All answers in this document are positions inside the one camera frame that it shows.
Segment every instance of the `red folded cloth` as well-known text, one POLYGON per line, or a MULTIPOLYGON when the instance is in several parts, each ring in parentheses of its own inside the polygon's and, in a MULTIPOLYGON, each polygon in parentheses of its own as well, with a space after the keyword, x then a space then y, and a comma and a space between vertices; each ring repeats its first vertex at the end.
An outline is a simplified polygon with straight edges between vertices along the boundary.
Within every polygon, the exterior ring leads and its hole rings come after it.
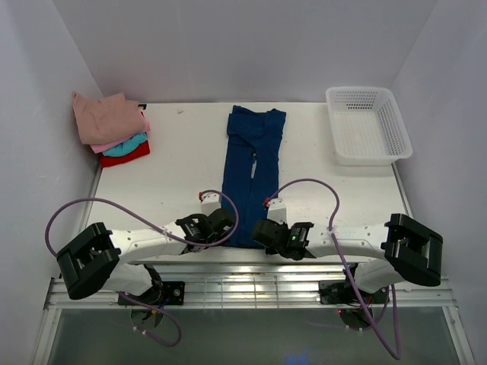
POLYGON ((119 165, 121 163, 132 161, 136 158, 150 154, 151 149, 149 148, 149 142, 145 141, 140 144, 134 151, 121 157, 111 157, 111 156, 101 156, 100 163, 102 167, 110 167, 119 165))

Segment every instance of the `tabletop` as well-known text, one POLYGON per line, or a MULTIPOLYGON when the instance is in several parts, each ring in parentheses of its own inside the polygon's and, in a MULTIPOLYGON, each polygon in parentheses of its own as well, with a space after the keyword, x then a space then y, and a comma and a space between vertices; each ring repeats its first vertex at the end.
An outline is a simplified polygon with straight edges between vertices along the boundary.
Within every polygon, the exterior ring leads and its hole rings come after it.
MULTIPOLYGON (((226 126, 234 103, 153 103, 144 111, 151 123, 151 153, 102 170, 96 197, 113 200, 157 225, 199 213, 198 193, 221 189, 228 137, 226 126)), ((392 165, 338 165, 325 103, 238 103, 256 112, 276 108, 287 113, 279 151, 280 185, 293 179, 321 179, 341 200, 337 226, 383 224, 392 213, 405 213, 403 195, 392 165)), ((280 194, 288 223, 327 224, 335 199, 311 182, 295 184, 280 194)), ((134 230, 145 225, 101 203, 91 207, 88 223, 104 222, 108 229, 134 230)), ((363 261, 349 258, 352 261, 363 261)), ((292 263, 263 250, 215 247, 201 253, 160 256, 150 262, 292 263)), ((336 262, 335 256, 302 263, 336 262)))

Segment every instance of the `dark blue cloth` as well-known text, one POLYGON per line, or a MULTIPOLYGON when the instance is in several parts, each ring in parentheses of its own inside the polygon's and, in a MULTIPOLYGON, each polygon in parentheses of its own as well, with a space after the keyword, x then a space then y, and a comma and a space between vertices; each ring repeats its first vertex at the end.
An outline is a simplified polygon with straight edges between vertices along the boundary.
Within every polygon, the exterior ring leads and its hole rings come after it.
MULTIPOLYGON (((255 223, 267 216, 263 202, 279 187, 279 146, 286 113, 255 113, 234 106, 228 117, 223 193, 237 206, 240 224, 225 246, 262 249, 252 241, 255 223)), ((222 206, 230 209, 227 202, 222 206)))

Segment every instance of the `gray wall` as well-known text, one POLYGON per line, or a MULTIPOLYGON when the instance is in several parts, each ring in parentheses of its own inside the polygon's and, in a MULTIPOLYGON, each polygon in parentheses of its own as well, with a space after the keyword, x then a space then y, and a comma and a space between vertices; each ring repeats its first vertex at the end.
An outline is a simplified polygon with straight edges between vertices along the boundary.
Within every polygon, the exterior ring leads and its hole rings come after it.
POLYGON ((393 84, 415 153, 399 164, 417 219, 444 236, 444 272, 487 363, 487 3, 440 0, 393 84))
MULTIPOLYGON (((43 243, 49 216, 86 196, 94 159, 79 144, 71 92, 100 91, 50 0, 0 0, 0 363, 30 360, 56 262, 43 243)), ((52 238, 70 238, 79 209, 52 238)))
POLYGON ((437 0, 54 0, 105 95, 324 101, 390 87, 437 0))

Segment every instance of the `white plastic basket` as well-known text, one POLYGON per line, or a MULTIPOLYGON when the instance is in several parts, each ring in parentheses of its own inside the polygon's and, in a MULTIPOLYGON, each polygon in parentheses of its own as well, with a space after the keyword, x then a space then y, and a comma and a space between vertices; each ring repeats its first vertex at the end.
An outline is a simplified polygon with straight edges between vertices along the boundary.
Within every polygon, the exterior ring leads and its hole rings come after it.
POLYGON ((393 93, 382 87, 326 91, 336 157, 341 165, 388 165, 412 155, 393 93))

